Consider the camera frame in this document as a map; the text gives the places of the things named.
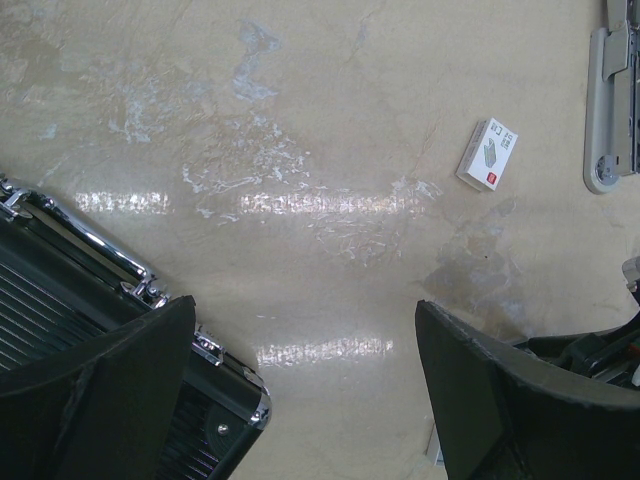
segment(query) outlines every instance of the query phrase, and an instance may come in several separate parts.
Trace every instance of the stain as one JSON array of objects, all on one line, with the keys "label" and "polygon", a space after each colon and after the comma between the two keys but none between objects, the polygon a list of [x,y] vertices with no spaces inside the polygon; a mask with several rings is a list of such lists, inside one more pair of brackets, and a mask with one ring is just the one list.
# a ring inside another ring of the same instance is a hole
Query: stain
[{"label": "stain", "polygon": [[53,140],[56,138],[56,132],[58,131],[58,125],[52,123],[47,129],[38,135],[38,140]]},{"label": "stain", "polygon": [[612,208],[603,207],[602,214],[613,228],[625,228],[624,223],[618,218]]},{"label": "stain", "polygon": [[522,273],[504,238],[504,219],[515,209],[515,199],[507,199],[462,225],[440,249],[440,266],[422,284],[437,303],[474,315],[485,333],[506,341],[533,335]]},{"label": "stain", "polygon": [[260,66],[263,55],[280,49],[280,40],[259,25],[243,21],[240,40],[247,45],[247,51],[234,72],[233,90],[240,100],[255,102],[278,94],[277,91],[253,80],[251,77]]}]

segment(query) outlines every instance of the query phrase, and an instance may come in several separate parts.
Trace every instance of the white box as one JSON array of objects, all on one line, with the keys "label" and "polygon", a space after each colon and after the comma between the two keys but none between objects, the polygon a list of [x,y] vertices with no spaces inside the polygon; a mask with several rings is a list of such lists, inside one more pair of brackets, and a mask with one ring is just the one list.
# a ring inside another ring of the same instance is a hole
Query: white box
[{"label": "white box", "polygon": [[456,175],[480,191],[495,190],[517,140],[495,118],[478,123]]}]

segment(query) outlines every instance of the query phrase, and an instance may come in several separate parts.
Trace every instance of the scuff mark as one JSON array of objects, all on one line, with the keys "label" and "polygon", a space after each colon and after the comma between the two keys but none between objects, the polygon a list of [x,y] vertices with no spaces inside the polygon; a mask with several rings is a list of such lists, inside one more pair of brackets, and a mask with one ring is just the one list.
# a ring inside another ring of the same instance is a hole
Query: scuff mark
[{"label": "scuff mark", "polygon": [[242,63],[236,67],[233,87],[240,100],[255,102],[278,94],[264,85],[251,79],[260,66],[260,57],[280,49],[280,40],[250,21],[243,21],[240,29],[240,40],[247,45]]},{"label": "scuff mark", "polygon": [[47,172],[44,174],[44,176],[40,179],[40,181],[38,182],[38,187],[43,187],[45,182],[54,174],[58,171],[58,169],[60,168],[60,166],[66,161],[66,158],[63,158],[62,160],[60,160],[57,164],[55,164],[53,166],[53,168],[50,168],[49,170],[47,170]]}]

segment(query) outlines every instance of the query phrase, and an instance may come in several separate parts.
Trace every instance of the floor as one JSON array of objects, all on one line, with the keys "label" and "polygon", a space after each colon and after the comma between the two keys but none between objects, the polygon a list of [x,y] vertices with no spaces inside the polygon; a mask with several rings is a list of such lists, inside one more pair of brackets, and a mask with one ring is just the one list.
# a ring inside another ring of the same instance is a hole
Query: floor
[{"label": "floor", "polygon": [[[508,340],[618,325],[640,179],[584,187],[601,1],[3,0],[0,165],[140,252],[259,367],[235,480],[446,478],[416,301]],[[498,191],[454,176],[520,135]]]}]

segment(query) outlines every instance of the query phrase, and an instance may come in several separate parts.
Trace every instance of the white residue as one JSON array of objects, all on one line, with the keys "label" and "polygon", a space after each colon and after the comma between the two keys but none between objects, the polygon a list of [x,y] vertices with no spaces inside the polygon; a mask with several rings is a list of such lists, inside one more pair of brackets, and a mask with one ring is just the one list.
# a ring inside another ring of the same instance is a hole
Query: white residue
[{"label": "white residue", "polygon": [[294,367],[330,360],[384,358],[391,352],[393,340],[356,337],[316,344],[269,345],[258,348],[257,357],[261,368]]},{"label": "white residue", "polygon": [[[247,52],[234,72],[233,89],[236,97],[255,102],[277,95],[278,92],[259,84],[251,76],[260,66],[262,55],[275,52],[280,48],[280,40],[267,33],[262,27],[247,21],[242,24],[240,40],[247,45]],[[276,130],[274,133],[276,137],[280,136]]]},{"label": "white residue", "polygon": [[122,212],[146,215],[167,215],[169,196],[166,193],[76,193],[76,206],[83,212]]},{"label": "white residue", "polygon": [[58,131],[58,125],[52,123],[47,127],[47,129],[41,134],[38,135],[39,140],[53,140],[56,138],[56,132]]},{"label": "white residue", "polygon": [[207,210],[206,208],[200,208],[200,207],[197,207],[196,211],[198,213],[201,213],[204,218],[211,218],[216,214],[216,212],[214,211]]}]

